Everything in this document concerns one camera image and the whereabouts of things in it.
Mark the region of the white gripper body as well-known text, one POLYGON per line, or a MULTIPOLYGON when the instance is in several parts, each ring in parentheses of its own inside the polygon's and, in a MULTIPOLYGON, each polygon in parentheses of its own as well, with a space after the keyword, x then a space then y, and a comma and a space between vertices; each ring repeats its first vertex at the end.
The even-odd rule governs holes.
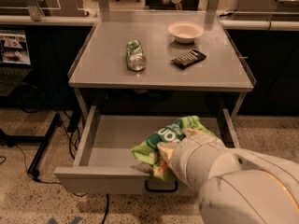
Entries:
POLYGON ((198 192, 211 177, 241 170, 235 152, 236 148, 227 148, 218 137, 199 133, 175 147, 172 170, 181 182, 198 192))

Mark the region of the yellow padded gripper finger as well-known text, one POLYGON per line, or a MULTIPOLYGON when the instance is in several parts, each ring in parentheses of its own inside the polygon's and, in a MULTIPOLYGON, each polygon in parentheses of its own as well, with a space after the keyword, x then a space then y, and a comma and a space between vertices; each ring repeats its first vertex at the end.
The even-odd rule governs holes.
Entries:
POLYGON ((198 130, 198 129, 193 129, 193 128, 184 128, 184 129, 182 130, 182 132, 184 133, 184 135, 185 135, 186 137, 190 137, 190 136, 193 136, 193 135, 196 135, 196 134, 201 133, 200 130, 198 130))
POLYGON ((178 143, 164 143, 160 142, 157 145, 157 148, 159 149, 159 152, 163 158, 163 160, 166 162, 166 164, 173 168, 173 160, 175 157, 175 149, 178 147, 178 143))

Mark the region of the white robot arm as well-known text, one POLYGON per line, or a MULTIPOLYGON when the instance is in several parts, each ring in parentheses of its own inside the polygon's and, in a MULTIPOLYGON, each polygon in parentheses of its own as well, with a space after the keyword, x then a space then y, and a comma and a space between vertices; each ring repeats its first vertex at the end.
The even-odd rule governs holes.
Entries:
POLYGON ((205 224, 299 224, 299 164, 192 133, 157 148, 205 224))

